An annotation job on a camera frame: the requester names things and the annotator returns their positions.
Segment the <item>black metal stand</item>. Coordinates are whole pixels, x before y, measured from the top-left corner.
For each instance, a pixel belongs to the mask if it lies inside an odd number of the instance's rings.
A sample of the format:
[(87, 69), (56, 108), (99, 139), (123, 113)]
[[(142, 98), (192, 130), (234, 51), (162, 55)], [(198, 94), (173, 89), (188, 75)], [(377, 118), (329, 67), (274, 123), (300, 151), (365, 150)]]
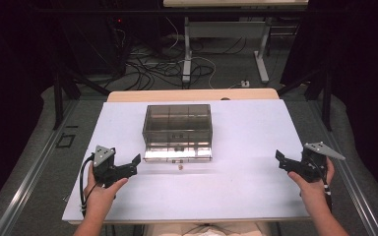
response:
[(323, 93), (321, 120), (328, 131), (331, 126), (331, 96), (332, 96), (332, 69), (328, 62), (324, 62), (317, 69), (311, 70), (305, 76), (294, 80), (290, 85), (277, 90), (278, 95), (284, 95), (302, 83), (309, 82), (310, 86), (305, 92), (307, 100), (315, 100), (320, 93)]
[(110, 91), (96, 83), (90, 81), (85, 76), (70, 69), (57, 53), (52, 53), (53, 64), (53, 88), (55, 104), (55, 124), (54, 130), (57, 130), (64, 120), (63, 93), (66, 93), (70, 99), (79, 99), (81, 92), (76, 85), (76, 81), (84, 84), (102, 95), (109, 95)]

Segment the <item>white board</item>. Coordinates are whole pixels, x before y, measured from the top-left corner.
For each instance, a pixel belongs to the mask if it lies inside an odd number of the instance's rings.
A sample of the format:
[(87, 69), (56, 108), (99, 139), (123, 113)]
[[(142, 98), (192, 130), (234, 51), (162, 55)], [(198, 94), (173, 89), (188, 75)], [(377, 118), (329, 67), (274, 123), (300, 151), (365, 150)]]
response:
[(115, 148), (122, 165), (137, 154), (138, 173), (119, 191), (109, 223), (297, 219), (307, 213), (276, 150), (298, 160), (302, 144), (280, 99), (217, 100), (211, 106), (211, 161), (146, 162), (146, 102), (106, 102), (87, 153)]

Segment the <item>clear plastic drawer box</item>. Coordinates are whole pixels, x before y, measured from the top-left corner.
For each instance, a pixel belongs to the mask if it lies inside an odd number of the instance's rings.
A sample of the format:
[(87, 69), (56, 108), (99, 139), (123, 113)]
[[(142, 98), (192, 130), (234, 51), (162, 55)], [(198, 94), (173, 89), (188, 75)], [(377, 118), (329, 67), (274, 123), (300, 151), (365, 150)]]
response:
[(149, 105), (143, 126), (146, 162), (206, 162), (213, 159), (209, 104)]

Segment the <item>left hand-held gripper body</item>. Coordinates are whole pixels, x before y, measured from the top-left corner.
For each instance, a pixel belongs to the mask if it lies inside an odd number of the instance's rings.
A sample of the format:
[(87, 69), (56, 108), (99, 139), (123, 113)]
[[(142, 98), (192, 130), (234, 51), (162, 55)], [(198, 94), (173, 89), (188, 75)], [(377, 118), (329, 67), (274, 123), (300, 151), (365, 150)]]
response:
[(97, 146), (94, 153), (93, 173), (94, 179), (102, 184), (105, 188), (110, 187), (116, 181), (122, 178), (132, 176), (132, 164), (116, 166), (114, 157), (115, 148)]

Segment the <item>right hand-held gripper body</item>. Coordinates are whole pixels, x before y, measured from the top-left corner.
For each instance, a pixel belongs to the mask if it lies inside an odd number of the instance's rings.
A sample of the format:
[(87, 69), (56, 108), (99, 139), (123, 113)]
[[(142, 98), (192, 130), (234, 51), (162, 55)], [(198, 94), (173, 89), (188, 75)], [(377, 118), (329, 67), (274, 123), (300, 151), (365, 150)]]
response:
[(296, 173), (308, 183), (318, 182), (327, 177), (328, 167), (327, 158), (345, 160), (346, 158), (328, 147), (323, 142), (306, 143), (303, 146), (302, 159)]

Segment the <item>white metal-legged desk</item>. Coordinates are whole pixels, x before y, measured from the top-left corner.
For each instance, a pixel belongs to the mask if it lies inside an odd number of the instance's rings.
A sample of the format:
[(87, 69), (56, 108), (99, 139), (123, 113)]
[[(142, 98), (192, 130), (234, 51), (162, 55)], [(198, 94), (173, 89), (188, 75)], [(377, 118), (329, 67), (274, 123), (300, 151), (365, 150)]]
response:
[[(163, 0), (163, 6), (177, 10), (305, 10), (308, 0)], [(193, 21), (190, 17), (184, 18), (185, 58), (183, 64), (182, 82), (189, 83), (192, 69), (192, 38), (258, 38), (259, 48), (254, 52), (254, 58), (261, 82), (266, 84), (270, 79), (264, 63), (264, 54), (270, 38), (273, 17), (262, 17), (261, 21), (247, 18), (242, 21)]]

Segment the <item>person's right hand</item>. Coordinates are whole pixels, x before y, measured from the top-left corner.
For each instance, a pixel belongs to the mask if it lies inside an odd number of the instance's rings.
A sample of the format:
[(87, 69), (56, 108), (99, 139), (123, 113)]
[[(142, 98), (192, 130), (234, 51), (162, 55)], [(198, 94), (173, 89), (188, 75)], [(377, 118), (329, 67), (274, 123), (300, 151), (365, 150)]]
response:
[[(325, 182), (330, 185), (335, 174), (334, 164), (329, 157), (327, 161), (327, 175)], [(299, 187), (300, 196), (305, 201), (306, 199), (325, 200), (325, 182), (323, 180), (314, 183), (308, 183), (297, 173), (290, 171), (287, 176)]]

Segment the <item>wooden table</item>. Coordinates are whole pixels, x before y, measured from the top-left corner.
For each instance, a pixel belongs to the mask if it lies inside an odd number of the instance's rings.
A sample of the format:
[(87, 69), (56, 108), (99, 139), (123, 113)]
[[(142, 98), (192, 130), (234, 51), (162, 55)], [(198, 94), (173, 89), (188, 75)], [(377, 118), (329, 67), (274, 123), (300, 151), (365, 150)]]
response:
[(199, 101), (222, 99), (279, 99), (273, 88), (220, 88), (113, 91), (108, 102)]

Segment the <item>person's left hand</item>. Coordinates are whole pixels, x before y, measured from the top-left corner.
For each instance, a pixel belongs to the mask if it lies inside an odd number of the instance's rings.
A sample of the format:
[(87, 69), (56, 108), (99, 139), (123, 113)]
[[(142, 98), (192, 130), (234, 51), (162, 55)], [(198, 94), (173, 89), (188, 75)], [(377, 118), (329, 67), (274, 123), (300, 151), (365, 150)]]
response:
[(110, 187), (103, 188), (95, 180), (93, 166), (88, 171), (88, 185), (85, 188), (86, 215), (98, 214), (105, 217), (110, 211), (116, 193), (128, 182), (122, 178), (114, 182)]

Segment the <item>aluminium floor rail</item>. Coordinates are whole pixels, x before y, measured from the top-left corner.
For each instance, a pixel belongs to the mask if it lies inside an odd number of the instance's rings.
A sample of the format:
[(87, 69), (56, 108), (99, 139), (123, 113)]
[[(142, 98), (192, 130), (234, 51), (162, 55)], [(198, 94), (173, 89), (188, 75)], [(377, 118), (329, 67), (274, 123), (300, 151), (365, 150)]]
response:
[(364, 188), (364, 167), (352, 146), (343, 145), (334, 132), (323, 131), (323, 141), (343, 154), (345, 160), (333, 160), (336, 167), (334, 214), (351, 236), (378, 236), (378, 217)]
[(58, 129), (43, 122), (32, 134), (0, 193), (0, 236), (69, 236), (75, 230), (62, 216), (83, 157), (79, 104), (67, 103)]

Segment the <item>dark cabinet with red light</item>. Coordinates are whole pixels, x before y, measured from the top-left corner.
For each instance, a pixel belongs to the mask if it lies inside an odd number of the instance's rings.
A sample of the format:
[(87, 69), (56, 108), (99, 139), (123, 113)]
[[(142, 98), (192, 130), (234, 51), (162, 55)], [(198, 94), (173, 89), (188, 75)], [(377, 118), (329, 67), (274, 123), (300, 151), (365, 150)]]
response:
[(119, 77), (125, 74), (129, 38), (121, 24), (114, 17), (88, 16), (76, 21), (87, 48), (87, 53), (81, 56), (87, 63), (87, 74)]

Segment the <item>person's lap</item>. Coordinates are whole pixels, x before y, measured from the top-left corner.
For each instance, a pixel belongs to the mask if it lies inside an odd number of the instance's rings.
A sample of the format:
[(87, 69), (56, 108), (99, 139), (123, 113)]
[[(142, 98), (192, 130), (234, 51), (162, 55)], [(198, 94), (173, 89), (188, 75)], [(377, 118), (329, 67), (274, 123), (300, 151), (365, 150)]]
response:
[(143, 236), (272, 236), (268, 223), (171, 223), (150, 224)]

